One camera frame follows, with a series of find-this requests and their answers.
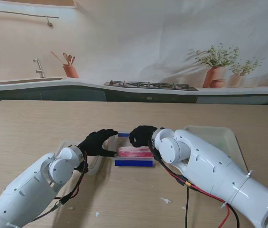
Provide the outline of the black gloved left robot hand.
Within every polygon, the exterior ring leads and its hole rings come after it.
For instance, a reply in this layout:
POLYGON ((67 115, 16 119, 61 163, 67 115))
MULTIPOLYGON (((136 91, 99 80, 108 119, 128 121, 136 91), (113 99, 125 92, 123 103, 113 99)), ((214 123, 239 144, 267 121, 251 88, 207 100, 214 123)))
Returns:
POLYGON ((103 144, 110 137, 117 134, 118 132, 113 129, 92 132, 77 147, 88 156, 115 157, 116 152, 104 149, 103 144))

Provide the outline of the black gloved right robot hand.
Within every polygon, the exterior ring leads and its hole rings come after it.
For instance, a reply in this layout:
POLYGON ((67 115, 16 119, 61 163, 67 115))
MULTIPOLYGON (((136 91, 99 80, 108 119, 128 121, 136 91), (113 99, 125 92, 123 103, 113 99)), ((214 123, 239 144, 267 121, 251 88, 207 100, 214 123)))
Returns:
POLYGON ((129 135, 131 145, 136 148, 148 146, 148 142, 156 130, 156 127, 150 125, 140 125, 136 127, 129 135))

